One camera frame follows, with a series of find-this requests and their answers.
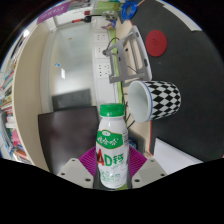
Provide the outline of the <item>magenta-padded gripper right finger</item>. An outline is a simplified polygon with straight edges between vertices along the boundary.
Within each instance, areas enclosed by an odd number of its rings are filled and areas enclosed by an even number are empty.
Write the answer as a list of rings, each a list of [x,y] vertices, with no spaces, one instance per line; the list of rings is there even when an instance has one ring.
[[[127,186],[129,189],[146,186],[167,175],[154,158],[147,159],[133,147],[129,150],[128,168]]]

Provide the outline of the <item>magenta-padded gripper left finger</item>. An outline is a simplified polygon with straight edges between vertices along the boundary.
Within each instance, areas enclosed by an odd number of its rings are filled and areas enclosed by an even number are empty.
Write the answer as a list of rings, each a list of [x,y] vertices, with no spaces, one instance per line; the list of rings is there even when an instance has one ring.
[[[97,172],[96,149],[91,148],[80,158],[71,158],[58,176],[84,188],[93,188]]]

